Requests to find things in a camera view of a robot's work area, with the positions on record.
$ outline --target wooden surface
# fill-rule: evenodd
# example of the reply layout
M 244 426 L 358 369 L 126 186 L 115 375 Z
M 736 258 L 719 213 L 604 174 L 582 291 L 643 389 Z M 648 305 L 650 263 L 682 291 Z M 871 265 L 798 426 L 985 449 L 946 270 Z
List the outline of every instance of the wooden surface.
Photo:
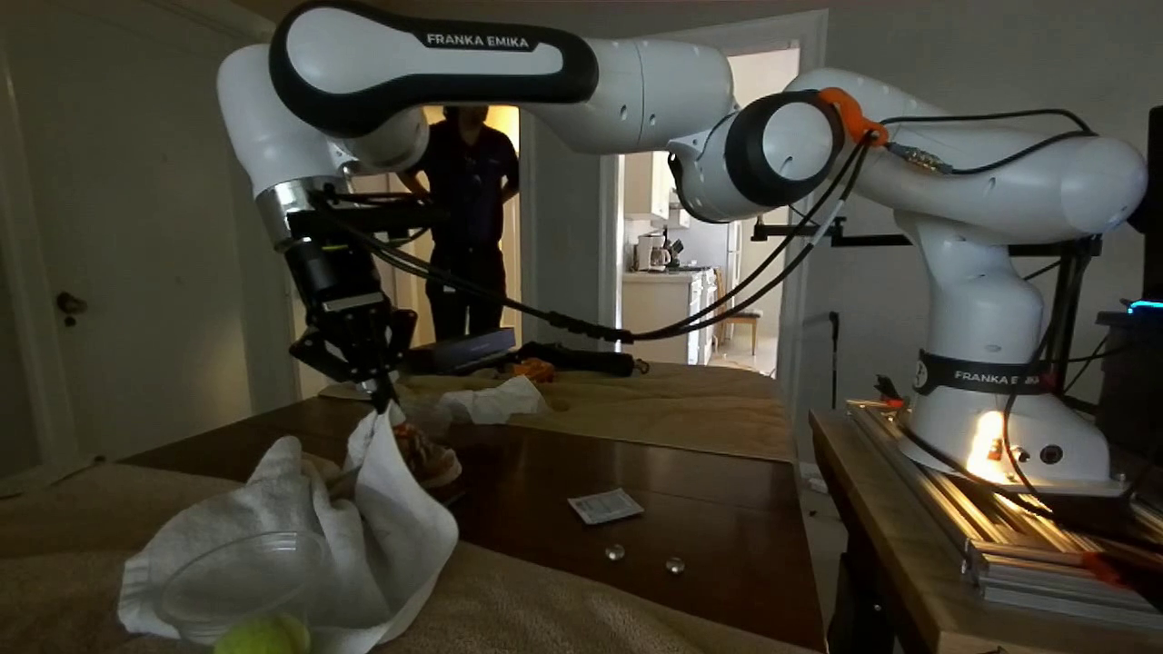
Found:
M 1163 649 L 1163 631 L 985 603 L 960 578 L 942 517 L 848 410 L 815 415 L 815 449 L 848 519 L 849 561 L 861 564 L 906 649 Z
M 358 419 L 358 404 L 310 401 L 132 463 L 244 480 L 287 431 L 341 463 Z M 509 426 L 461 430 L 450 442 L 465 475 L 448 505 L 465 540 L 821 649 L 793 465 Z M 606 487 L 625 487 L 648 511 L 584 526 L 567 499 Z

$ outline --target tennis ball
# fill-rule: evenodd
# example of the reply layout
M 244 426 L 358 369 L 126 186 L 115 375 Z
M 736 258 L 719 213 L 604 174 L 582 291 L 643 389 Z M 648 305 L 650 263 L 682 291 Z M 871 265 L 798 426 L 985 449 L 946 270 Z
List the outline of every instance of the tennis ball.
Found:
M 215 654 L 310 654 L 310 630 L 287 613 L 241 620 L 215 639 Z

